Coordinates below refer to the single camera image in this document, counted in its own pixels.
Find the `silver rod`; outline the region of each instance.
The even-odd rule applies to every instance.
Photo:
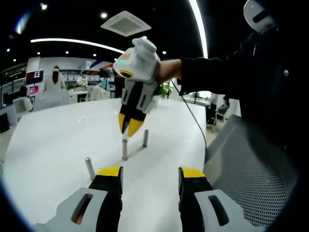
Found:
[[[122,140],[122,160],[127,160],[127,139]]]
[[[91,162],[91,158],[87,157],[85,159],[86,162],[86,166],[90,175],[90,179],[93,180],[96,177],[95,171],[93,170],[93,166],[92,166],[92,162]]]
[[[148,144],[148,134],[149,134],[148,130],[145,130],[144,139],[143,139],[143,147],[146,147]]]

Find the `white table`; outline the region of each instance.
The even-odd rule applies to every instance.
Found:
[[[84,159],[90,156],[96,172],[124,167],[119,232],[182,231],[178,168],[203,170],[201,132],[183,102],[160,100],[129,139],[129,160],[122,161],[120,106],[120,99],[91,101],[22,117],[7,150],[4,181],[31,224],[47,222],[59,203],[89,186]],[[205,108],[190,107],[206,129]],[[148,147],[140,150],[145,129],[149,130]]]

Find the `ceiling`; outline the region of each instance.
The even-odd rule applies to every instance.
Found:
[[[251,29],[246,24],[242,9],[246,0],[197,0],[202,14],[208,43],[209,57],[225,57],[237,49]],[[0,38],[0,71],[29,57],[82,57],[113,62],[119,53],[85,44],[66,42],[30,43],[31,39],[78,39],[126,50],[133,38],[147,36],[158,48],[161,59],[203,56],[198,27],[189,0],[127,0],[127,1],[71,1],[46,0],[31,3],[8,2],[8,15],[2,14]],[[151,30],[129,37],[102,29],[110,17],[129,11],[148,25]],[[26,12],[30,18],[21,34],[14,31],[18,19]],[[108,17],[102,19],[100,14]]]

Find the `air conditioner vent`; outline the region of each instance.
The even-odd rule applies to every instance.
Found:
[[[149,25],[128,11],[122,11],[101,25],[101,28],[122,36],[130,36],[151,29]]]

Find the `led strip light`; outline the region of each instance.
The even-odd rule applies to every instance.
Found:
[[[93,43],[93,42],[88,42],[88,41],[83,41],[83,40],[73,40],[73,39],[62,39],[62,38],[46,38],[46,39],[36,39],[36,40],[31,40],[31,43],[36,43],[36,42],[71,42],[71,43],[78,43],[78,44],[86,44],[86,45],[91,45],[91,46],[96,46],[96,47],[101,47],[105,49],[112,50],[114,52],[119,52],[121,54],[124,53],[124,51],[119,50],[117,48],[109,47],[106,45],[102,45],[99,43]]]
[[[203,56],[204,56],[204,58],[208,58],[206,34],[205,34],[202,15],[201,15],[201,12],[200,12],[198,4],[197,4],[197,0],[189,0],[189,2],[190,2],[190,5],[191,5],[191,8],[193,10],[195,20],[197,21],[199,36],[200,36],[201,42],[202,42]]]

